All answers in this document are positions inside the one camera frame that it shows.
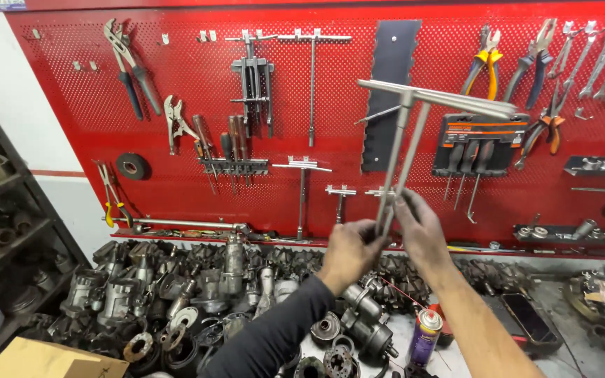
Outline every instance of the dirty hand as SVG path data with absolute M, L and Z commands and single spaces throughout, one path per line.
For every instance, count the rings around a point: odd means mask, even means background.
M 422 196 L 403 189 L 393 208 L 403 229 L 405 251 L 426 283 L 435 290 L 450 277 L 448 273 L 458 274 L 447 252 L 440 220 Z
M 339 296 L 374 266 L 388 244 L 386 237 L 375 238 L 374 220 L 335 225 L 328 240 L 324 266 L 317 276 Z

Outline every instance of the spray can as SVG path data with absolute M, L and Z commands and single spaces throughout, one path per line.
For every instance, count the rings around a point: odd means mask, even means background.
M 412 336 L 408 357 L 408 363 L 416 366 L 426 367 L 429 358 L 436 347 L 436 342 L 442 329 L 442 318 L 430 309 L 424 309 L 417 316 L 415 334 Z

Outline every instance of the black sleeve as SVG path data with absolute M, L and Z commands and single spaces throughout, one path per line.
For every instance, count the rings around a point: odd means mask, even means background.
M 309 332 L 335 306 L 335 297 L 311 276 L 284 302 L 248 323 L 207 365 L 203 378 L 274 377 Z

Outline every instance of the electrical tape roll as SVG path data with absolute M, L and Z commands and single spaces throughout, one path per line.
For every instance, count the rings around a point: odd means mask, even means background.
M 116 159 L 116 168 L 120 174 L 130 180 L 147 180 L 151 176 L 148 162 L 136 153 L 123 153 Z

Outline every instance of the perforated metal panel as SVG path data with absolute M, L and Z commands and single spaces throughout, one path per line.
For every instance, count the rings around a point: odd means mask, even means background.
M 126 21 L 126 33 L 132 49 L 150 71 L 150 80 L 159 93 L 159 101 L 170 94 L 183 100 L 183 113 L 190 121 L 201 114 L 210 138 L 218 142 L 227 131 L 227 118 L 241 113 L 241 105 L 229 102 L 241 97 L 239 75 L 230 71 L 233 60 L 245 55 L 241 42 L 225 41 L 241 35 L 242 29 L 254 34 L 293 34 L 302 28 L 311 34 L 352 36 L 351 42 L 320 42 L 316 49 L 315 73 L 315 147 L 307 147 L 310 94 L 310 42 L 268 40 L 256 44 L 256 55 L 274 64 L 272 98 L 274 138 L 267 128 L 255 128 L 250 140 L 251 156 L 285 163 L 288 155 L 304 155 L 318 161 L 332 173 L 308 174 L 306 235 L 327 236 L 334 221 L 337 197 L 325 193 L 326 185 L 348 185 L 359 194 L 346 200 L 346 219 L 374 218 L 377 199 L 363 192 L 377 189 L 384 174 L 360 173 L 363 127 L 354 122 L 366 115 L 368 91 L 359 88 L 357 79 L 370 76 L 374 34 L 379 20 L 422 19 L 417 35 L 419 46 L 413 58 L 412 84 L 457 93 L 468 74 L 472 57 L 479 49 L 479 30 L 489 23 L 501 30 L 499 50 L 500 89 L 498 98 L 524 56 L 528 43 L 536 37 L 545 17 L 558 18 L 557 33 L 550 54 L 557 56 L 565 38 L 561 26 L 566 20 L 581 28 L 588 20 L 605 26 L 603 3 L 536 3 L 518 5 L 423 5 L 403 6 L 385 3 L 367 5 L 278 5 L 272 7 L 203 7 L 181 9 L 133 9 L 109 11 L 66 11 L 8 13 L 7 18 L 18 37 L 32 69 L 54 109 L 64 132 L 101 200 L 104 189 L 92 159 L 113 163 L 123 152 L 135 152 L 153 168 L 148 181 L 130 181 L 119 176 L 122 200 L 138 216 L 162 219 L 193 219 L 226 222 L 246 221 L 257 229 L 276 229 L 282 235 L 294 235 L 300 172 L 297 169 L 272 168 L 266 177 L 254 177 L 246 188 L 241 180 L 238 195 L 231 193 L 230 180 L 220 177 L 214 196 L 207 177 L 196 162 L 192 138 L 180 138 L 180 155 L 170 156 L 164 116 L 155 116 L 144 104 L 145 122 L 138 122 L 128 102 L 125 89 L 117 80 L 118 65 L 111 46 L 102 33 L 110 18 Z M 35 39 L 32 29 L 41 39 Z M 216 42 L 197 41 L 199 30 L 216 30 Z M 168 34 L 164 44 L 162 34 Z M 566 78 L 585 44 L 584 35 L 573 42 Z M 460 208 L 454 212 L 458 179 L 452 181 L 452 200 L 443 201 L 445 177 L 433 177 L 430 168 L 436 149 L 440 119 L 457 112 L 434 106 L 426 123 L 415 164 L 409 174 L 408 187 L 422 193 L 440 215 L 449 239 L 478 242 L 498 240 L 512 243 L 512 225 L 526 223 L 535 212 L 548 224 L 577 224 L 581 219 L 596 219 L 605 228 L 600 208 L 605 194 L 571 192 L 571 186 L 605 187 L 604 179 L 572 177 L 563 173 L 570 155 L 605 155 L 605 104 L 586 99 L 577 92 L 589 77 L 603 45 L 599 38 L 577 76 L 561 114 L 567 121 L 561 127 L 563 143 L 559 155 L 551 157 L 543 141 L 528 158 L 524 171 L 511 169 L 507 177 L 482 179 L 473 210 L 478 224 L 466 219 L 474 179 L 467 179 L 462 189 Z M 82 69 L 76 71 L 72 62 Z M 97 64 L 97 71 L 89 66 Z M 524 106 L 533 81 L 534 69 L 525 76 L 514 100 Z M 601 73 L 595 89 L 605 79 Z M 488 78 L 481 73 L 473 85 L 473 96 L 485 97 Z M 547 80 L 542 95 L 531 112 L 538 115 L 554 90 Z M 576 119 L 576 107 L 594 116 L 584 122 Z M 418 111 L 413 110 L 412 120 Z M 409 141 L 412 127 L 405 142 Z

